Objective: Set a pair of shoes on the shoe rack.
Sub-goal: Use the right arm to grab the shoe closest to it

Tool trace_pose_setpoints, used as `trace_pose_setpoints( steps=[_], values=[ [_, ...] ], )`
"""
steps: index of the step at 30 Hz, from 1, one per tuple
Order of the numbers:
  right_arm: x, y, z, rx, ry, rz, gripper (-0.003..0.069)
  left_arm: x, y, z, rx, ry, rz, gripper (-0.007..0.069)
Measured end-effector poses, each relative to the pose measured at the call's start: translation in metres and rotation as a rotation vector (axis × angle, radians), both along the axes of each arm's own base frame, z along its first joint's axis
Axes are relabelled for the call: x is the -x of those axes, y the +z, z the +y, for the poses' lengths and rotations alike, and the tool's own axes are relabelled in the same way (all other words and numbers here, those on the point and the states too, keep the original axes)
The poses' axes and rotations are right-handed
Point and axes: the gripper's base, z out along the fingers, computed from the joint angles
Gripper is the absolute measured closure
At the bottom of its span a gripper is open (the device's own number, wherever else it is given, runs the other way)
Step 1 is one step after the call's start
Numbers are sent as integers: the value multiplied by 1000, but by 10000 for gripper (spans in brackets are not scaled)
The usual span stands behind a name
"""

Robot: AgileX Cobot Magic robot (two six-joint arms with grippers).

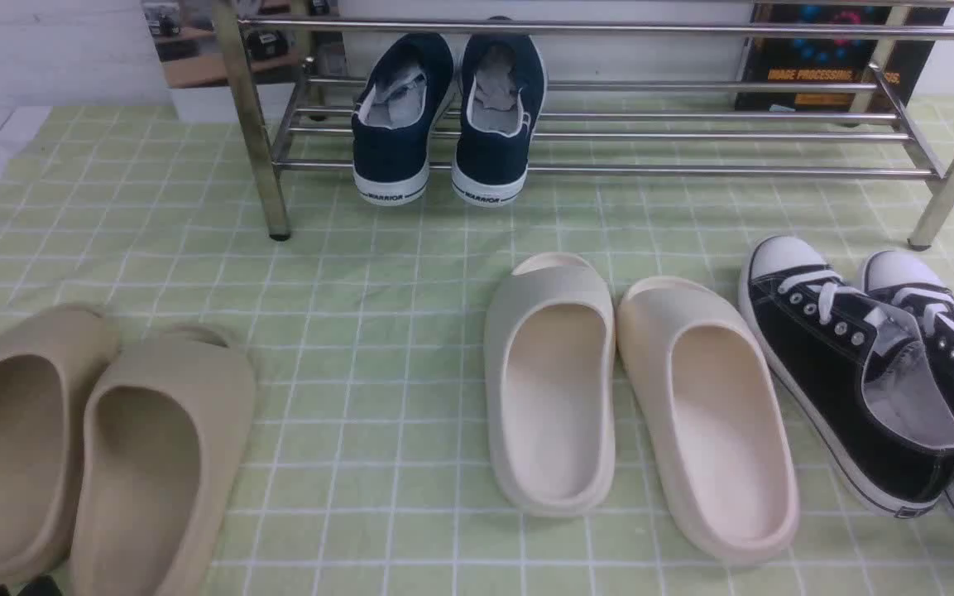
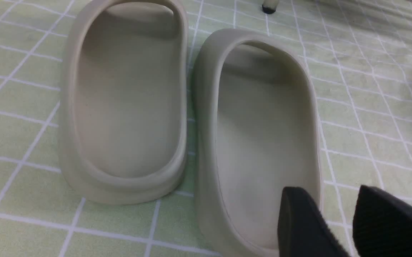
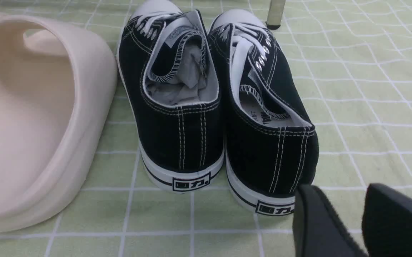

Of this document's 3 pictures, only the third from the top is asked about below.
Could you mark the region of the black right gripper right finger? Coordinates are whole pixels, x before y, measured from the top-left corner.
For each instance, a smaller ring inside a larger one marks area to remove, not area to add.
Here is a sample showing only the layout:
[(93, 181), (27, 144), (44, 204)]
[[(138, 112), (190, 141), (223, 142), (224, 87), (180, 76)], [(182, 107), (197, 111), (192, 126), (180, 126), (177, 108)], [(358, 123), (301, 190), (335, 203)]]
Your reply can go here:
[(366, 192), (362, 236), (371, 257), (412, 257), (412, 198), (371, 183)]

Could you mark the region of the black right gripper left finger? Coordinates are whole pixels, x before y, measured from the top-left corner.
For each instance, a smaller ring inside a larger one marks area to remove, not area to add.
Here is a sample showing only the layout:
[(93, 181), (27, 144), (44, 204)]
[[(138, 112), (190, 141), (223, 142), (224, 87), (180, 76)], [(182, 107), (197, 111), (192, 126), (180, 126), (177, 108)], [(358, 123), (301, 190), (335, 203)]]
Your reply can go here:
[(327, 196), (314, 185), (296, 190), (293, 238), (297, 257), (367, 257)]

